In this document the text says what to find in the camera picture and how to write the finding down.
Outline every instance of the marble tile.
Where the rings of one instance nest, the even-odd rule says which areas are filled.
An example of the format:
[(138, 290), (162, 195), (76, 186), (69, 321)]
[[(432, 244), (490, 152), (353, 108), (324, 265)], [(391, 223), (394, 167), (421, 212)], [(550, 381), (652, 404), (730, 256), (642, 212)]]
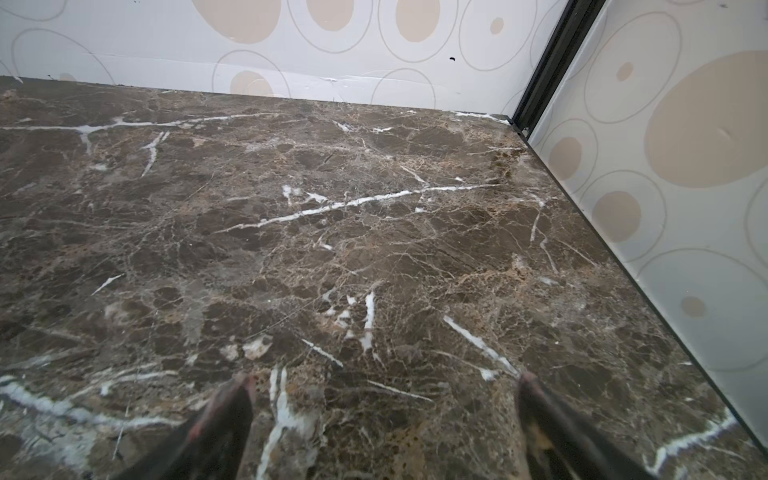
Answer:
[(663, 478), (768, 477), (504, 121), (0, 92), (0, 478), (114, 476), (242, 371), (242, 478), (527, 478), (524, 370)]

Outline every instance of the black metal trim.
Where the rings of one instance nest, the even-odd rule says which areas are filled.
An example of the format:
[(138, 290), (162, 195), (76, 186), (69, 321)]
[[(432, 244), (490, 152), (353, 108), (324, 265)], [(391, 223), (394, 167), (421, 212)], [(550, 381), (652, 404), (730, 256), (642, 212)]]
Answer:
[(528, 143), (528, 139), (525, 138), (525, 136), (522, 134), (520, 129), (514, 125), (511, 124), (512, 130), (514, 130), (518, 135), (520, 135), (520, 138), (525, 142), (525, 146), (528, 147), (528, 151), (531, 152), (531, 155), (533, 155), (537, 161), (539, 161), (542, 165), (542, 167), (547, 171), (547, 174), (549, 177), (554, 181), (554, 184), (558, 186), (560, 191), (563, 193), (565, 198), (568, 199), (569, 202), (571, 202), (571, 205), (573, 208), (578, 212), (578, 214), (581, 216), (582, 219), (584, 219), (584, 222), (589, 226), (590, 230), (592, 230), (592, 233), (598, 238), (600, 243), (605, 247), (605, 250), (608, 252), (608, 254), (611, 256), (611, 258), (616, 262), (616, 264), (621, 268), (621, 271), (624, 272), (624, 275), (629, 279), (632, 286), (634, 286), (634, 289), (639, 292), (639, 294), (643, 297), (643, 300), (645, 301), (645, 304), (648, 305), (650, 308), (650, 311), (654, 313), (656, 318), (659, 319), (660, 323), (667, 329), (667, 331), (672, 335), (672, 337), (677, 342), (677, 345), (680, 346), (681, 349), (685, 352), (686, 355), (688, 355), (688, 358), (693, 363), (693, 365), (699, 370), (699, 373), (704, 377), (704, 379), (709, 383), (710, 387), (712, 387), (712, 390), (715, 391), (717, 396), (720, 397), (720, 399), (723, 401), (726, 407), (733, 413), (733, 416), (736, 417), (736, 420), (739, 422), (741, 427), (746, 431), (746, 434), (750, 437), (752, 440), (752, 443), (757, 447), (757, 450), (763, 454), (766, 460), (768, 460), (768, 445), (764, 445), (760, 440), (757, 438), (757, 435), (754, 434), (752, 429), (744, 422), (744, 419), (741, 418), (741, 415), (739, 415), (738, 411), (733, 407), (733, 404), (726, 398), (725, 394), (723, 394), (723, 391), (720, 390), (720, 387), (717, 386), (717, 384), (712, 380), (710, 375), (707, 373), (707, 371), (702, 367), (702, 365), (696, 360), (696, 357), (694, 357), (693, 353), (688, 349), (688, 347), (683, 343), (683, 340), (680, 338), (680, 336), (677, 335), (677, 332), (674, 331), (672, 328), (672, 325), (667, 321), (667, 319), (664, 318), (663, 315), (661, 315), (661, 312), (656, 308), (656, 306), (653, 304), (653, 302), (650, 301), (650, 298), (648, 298), (648, 295), (645, 294), (645, 291), (640, 288), (640, 285), (637, 284), (635, 279), (632, 277), (632, 275), (629, 273), (629, 270), (627, 270), (627, 267), (624, 266), (624, 264), (619, 260), (619, 257), (616, 256), (616, 253), (608, 246), (607, 242), (603, 239), (603, 237), (598, 233), (598, 231), (594, 228), (594, 225), (592, 225), (592, 222), (587, 218), (587, 215), (584, 213), (584, 211), (579, 208), (579, 206), (576, 204), (576, 200), (571, 198), (571, 195), (568, 194), (567, 191), (565, 191), (565, 188), (563, 185), (558, 181), (557, 178), (554, 177), (553, 173), (547, 168), (547, 165), (544, 163), (544, 161), (538, 156), (538, 154), (534, 151), (533, 147)]
[(569, 0), (525, 88), (511, 123), (532, 132), (571, 66), (605, 0)]

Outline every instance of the wall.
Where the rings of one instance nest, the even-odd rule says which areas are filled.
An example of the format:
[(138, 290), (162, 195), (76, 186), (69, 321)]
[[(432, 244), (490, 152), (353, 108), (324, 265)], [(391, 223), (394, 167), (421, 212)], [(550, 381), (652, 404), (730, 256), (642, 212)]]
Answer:
[(609, 2), (529, 140), (768, 445), (766, 2)]
[(0, 0), (0, 74), (512, 114), (565, 3)]

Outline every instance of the white marble vein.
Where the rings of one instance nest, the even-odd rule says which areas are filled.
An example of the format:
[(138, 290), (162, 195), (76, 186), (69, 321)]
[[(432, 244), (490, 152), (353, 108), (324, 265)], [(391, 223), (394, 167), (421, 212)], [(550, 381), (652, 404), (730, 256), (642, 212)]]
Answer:
[(92, 392), (96, 389), (99, 389), (99, 395), (107, 396), (109, 395), (109, 389), (112, 388), (112, 386), (117, 383), (144, 382), (147, 380), (156, 379), (164, 376), (177, 376), (177, 375), (178, 375), (178, 372), (176, 370), (164, 370), (162, 372), (149, 372), (149, 373), (131, 373), (128, 375), (118, 374), (118, 376), (115, 376), (115, 378), (113, 379), (98, 380), (97, 382), (90, 384), (89, 386), (68, 396), (67, 400), (76, 399), (77, 397), (81, 397), (86, 393)]
[(87, 349), (69, 349), (59, 353), (33, 356), (30, 359), (26, 359), (22, 362), (12, 363), (11, 365), (0, 367), (0, 371), (34, 369), (35, 367), (46, 366), (52, 362), (55, 362), (56, 360), (65, 359), (69, 356), (76, 356), (87, 352)]
[(104, 289), (107, 285), (109, 285), (110, 283), (114, 282), (115, 280), (117, 280), (118, 278), (120, 278), (120, 277), (122, 277), (124, 275), (125, 275), (125, 273), (121, 273), (120, 275), (117, 275), (117, 276), (110, 276), (109, 278), (107, 278), (104, 281), (104, 283), (101, 284), (100, 287), (98, 287), (96, 290), (94, 290), (94, 292), (91, 294), (91, 296), (96, 295), (97, 293), (101, 292), (101, 290)]
[(472, 364), (472, 363), (470, 363), (470, 362), (467, 362), (467, 361), (466, 361), (466, 360), (464, 360), (463, 358), (461, 358), (461, 357), (458, 357), (458, 356), (456, 356), (456, 355), (454, 355), (454, 354), (452, 354), (452, 353), (443, 352), (443, 351), (441, 351), (441, 350), (433, 350), (433, 352), (434, 352), (434, 353), (438, 353), (439, 355), (447, 356), (447, 357), (449, 357), (449, 358), (452, 358), (452, 359), (454, 359), (454, 360), (458, 360), (459, 362), (461, 362), (461, 363), (464, 363), (464, 364), (465, 364), (465, 365), (467, 365), (467, 366), (471, 366), (473, 369), (475, 369), (475, 370), (477, 370), (478, 372), (480, 372), (480, 376), (481, 376), (481, 377), (482, 377), (482, 379), (484, 379), (486, 382), (492, 382), (493, 380), (495, 380), (495, 379), (496, 379), (496, 377), (498, 376), (498, 374), (499, 374), (499, 373), (501, 373), (501, 372), (499, 372), (498, 370), (490, 370), (490, 369), (486, 369), (486, 368), (484, 368), (484, 367), (481, 367), (481, 366), (477, 366), (477, 365), (474, 365), (474, 364)]
[(719, 422), (709, 421), (710, 427), (703, 432), (689, 433), (671, 439), (665, 445), (662, 445), (656, 450), (656, 458), (652, 466), (648, 466), (648, 470), (659, 475), (661, 469), (664, 467), (664, 463), (670, 458), (680, 454), (683, 450), (688, 450), (696, 445), (704, 445), (720, 436), (721, 433), (736, 426), (738, 421), (733, 413), (726, 407), (724, 409), (724, 417)]
[(594, 262), (594, 260), (592, 260), (590, 257), (587, 257), (586, 255), (584, 255), (582, 252), (580, 252), (578, 249), (576, 249), (576, 247), (573, 247), (572, 245), (570, 245), (569, 243), (564, 242), (563, 240), (558, 240), (558, 242), (562, 243), (567, 248), (571, 249), (578, 256), (580, 256), (581, 258), (586, 260), (590, 265), (597, 266), (597, 264)]
[(335, 356), (333, 356), (330, 353), (326, 352), (325, 350), (321, 349), (320, 347), (318, 347), (314, 343), (310, 342), (309, 340), (301, 339), (301, 341), (306, 343), (307, 345), (309, 345), (310, 348), (312, 350), (314, 350), (315, 352), (318, 352), (320, 355), (326, 357), (331, 362), (334, 362), (336, 365), (340, 366), (341, 368), (344, 368), (344, 364), (341, 363)]
[(47, 396), (35, 395), (29, 392), (13, 376), (0, 378), (0, 395), (7, 396), (13, 403), (22, 407), (34, 409), (43, 415), (51, 415), (58, 418), (70, 419), (74, 422), (88, 423), (92, 425), (104, 425), (114, 429), (140, 429), (148, 425), (172, 425), (180, 422), (164, 417), (135, 417), (132, 419), (116, 419), (103, 413), (93, 413), (74, 406), (69, 400), (54, 400)]
[(533, 220), (533, 227), (531, 227), (531, 243), (533, 243), (534, 240), (536, 240), (536, 226), (538, 225), (538, 219), (541, 218), (541, 210), (538, 211), (538, 215), (536, 215), (536, 219)]
[(107, 125), (80, 125), (79, 127), (66, 127), (64, 125), (2, 125), (0, 130), (28, 130), (28, 131), (74, 131), (80, 134), (80, 140), (85, 145), (87, 154), (91, 153), (91, 139), (90, 134), (102, 131), (110, 130), (117, 127), (178, 127), (178, 128), (192, 128), (194, 125), (201, 124), (207, 121), (226, 121), (234, 118), (251, 118), (262, 117), (264, 115), (274, 115), (271, 112), (263, 112), (259, 114), (235, 114), (235, 115), (223, 115), (221, 117), (199, 117), (188, 118), (186, 120), (168, 121), (158, 124), (153, 121), (123, 121), (122, 117), (113, 119), (113, 123)]
[(547, 237), (545, 236), (545, 237), (544, 237), (544, 239), (543, 239), (543, 240), (541, 241), (541, 243), (539, 244), (539, 246), (540, 246), (540, 247), (541, 247), (541, 249), (544, 251), (544, 253), (546, 253), (546, 254), (547, 254), (547, 258), (549, 259), (549, 266), (551, 266), (551, 267), (552, 267), (552, 271), (554, 272), (554, 274), (555, 274), (555, 275), (559, 275), (559, 274), (560, 274), (560, 272), (558, 271), (558, 267), (557, 267), (557, 266), (554, 264), (554, 260), (552, 259), (552, 255), (550, 255), (550, 254), (549, 254), (549, 250), (547, 250), (547, 242), (548, 242), (548, 241), (549, 241), (549, 240), (547, 240)]
[(306, 201), (304, 201), (304, 203), (310, 200), (314, 200), (318, 204), (324, 204), (325, 202), (328, 201), (328, 197), (320, 194), (311, 194), (310, 192), (306, 192)]
[[(264, 443), (259, 466), (256, 470), (256, 480), (265, 480), (265, 478), (267, 478), (266, 470), (270, 466), (272, 452), (277, 447), (277, 444), (286, 429), (295, 430), (304, 439), (312, 437), (315, 431), (314, 419), (308, 415), (296, 413), (290, 408), (288, 403), (288, 392), (286, 392), (288, 372), (285, 367), (283, 367), (283, 371), (280, 373), (280, 381), (278, 382), (278, 371), (278, 367), (275, 366), (270, 375), (270, 400), (275, 408), (275, 426), (272, 428), (270, 436)], [(316, 455), (316, 449), (314, 447), (308, 446), (307, 449), (307, 455), (309, 455), (310, 458), (313, 455)]]
[(363, 327), (363, 335), (360, 340), (363, 353), (373, 348), (373, 322), (375, 320), (376, 306), (374, 305), (374, 298), (376, 295), (371, 292), (366, 295), (366, 324)]
[(169, 131), (160, 132), (159, 135), (156, 136), (154, 140), (152, 140), (152, 142), (144, 145), (141, 148), (142, 150), (149, 150), (149, 161), (147, 162), (147, 166), (144, 167), (144, 171), (141, 172), (142, 177), (148, 174), (149, 170), (152, 168), (152, 165), (154, 165), (154, 162), (157, 160), (157, 146), (160, 144), (160, 142), (168, 138), (168, 135), (170, 135)]
[(510, 373), (515, 378), (520, 377), (520, 371), (517, 370), (514, 366), (512, 366), (512, 364), (509, 362), (509, 360), (506, 359), (506, 357), (499, 355), (495, 350), (493, 350), (491, 347), (486, 345), (485, 341), (483, 341), (482, 338), (472, 335), (469, 332), (469, 330), (457, 324), (456, 321), (454, 321), (454, 319), (451, 318), (450, 316), (445, 315), (442, 317), (442, 319), (447, 324), (449, 324), (451, 328), (453, 328), (455, 331), (459, 332), (464, 338), (469, 340), (469, 342), (472, 345), (478, 347), (488, 358), (500, 363), (504, 367), (504, 370), (507, 373)]
[(421, 400), (426, 400), (427, 402), (435, 403), (435, 400), (432, 400), (432, 399), (427, 398), (425, 396), (416, 395), (415, 393), (403, 392), (402, 390), (398, 390), (395, 387), (387, 386), (387, 385), (384, 385), (383, 383), (379, 383), (379, 382), (374, 382), (373, 380), (366, 380), (366, 381), (368, 383), (370, 383), (371, 385), (379, 387), (380, 389), (389, 390), (390, 392), (398, 393), (400, 395), (409, 396), (409, 397), (412, 397), (414, 399), (421, 399)]
[(274, 217), (274, 218), (261, 220), (259, 223), (239, 223), (237, 225), (233, 225), (232, 227), (218, 230), (214, 233), (226, 233), (232, 230), (242, 230), (243, 228), (261, 228), (271, 223), (290, 222), (290, 221), (299, 219), (301, 217), (324, 214), (325, 212), (330, 212), (332, 210), (339, 210), (345, 207), (357, 207), (359, 205), (367, 204), (368, 202), (391, 200), (392, 198), (400, 198), (400, 197), (406, 197), (408, 195), (424, 194), (425, 192), (435, 192), (435, 191), (455, 192), (455, 191), (464, 191), (464, 190), (474, 190), (475, 188), (492, 188), (497, 186), (498, 185), (493, 185), (493, 184), (480, 184), (480, 185), (462, 185), (457, 187), (456, 186), (427, 187), (419, 190), (402, 190), (400, 192), (395, 192), (393, 194), (373, 195), (372, 197), (361, 197), (361, 198), (356, 198), (354, 200), (349, 200), (346, 202), (334, 202), (333, 204), (326, 205), (325, 207), (317, 207), (317, 208), (310, 208), (308, 210), (301, 210), (300, 212), (296, 212), (291, 215), (286, 215), (285, 217)]
[(334, 124), (334, 125), (336, 125), (338, 128), (341, 128), (341, 130), (342, 130), (344, 133), (346, 133), (346, 134), (348, 134), (350, 131), (353, 131), (353, 130), (354, 130), (354, 128), (352, 127), (352, 125), (349, 125), (349, 124), (340, 124), (339, 122), (337, 122), (337, 121), (335, 121), (335, 120), (331, 120), (331, 121), (332, 121), (332, 122), (333, 122), (333, 124)]
[(416, 179), (417, 182), (420, 184), (424, 184), (426, 186), (429, 186), (429, 183), (426, 182), (423, 178), (419, 176), (415, 171), (411, 170), (410, 168), (406, 167), (405, 165), (400, 165), (400, 168), (408, 172), (409, 174), (413, 175), (413, 177)]
[(496, 118), (493, 115), (489, 114), (473, 114), (465, 111), (454, 111), (453, 114), (455, 114), (457, 117), (475, 117), (475, 118), (487, 118), (489, 120), (493, 120), (495, 122), (498, 122), (500, 124), (504, 124), (506, 126), (509, 126), (509, 122), (506, 120), (502, 120), (500, 118)]

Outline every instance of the floor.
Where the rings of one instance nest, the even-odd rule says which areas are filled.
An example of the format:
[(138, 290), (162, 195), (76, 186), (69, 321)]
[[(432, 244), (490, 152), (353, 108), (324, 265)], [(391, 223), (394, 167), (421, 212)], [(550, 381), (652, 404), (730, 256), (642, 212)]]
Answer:
[(0, 102), (0, 478), (114, 476), (240, 371), (242, 478), (527, 478), (523, 370), (662, 478), (768, 478), (504, 121), (12, 78)]

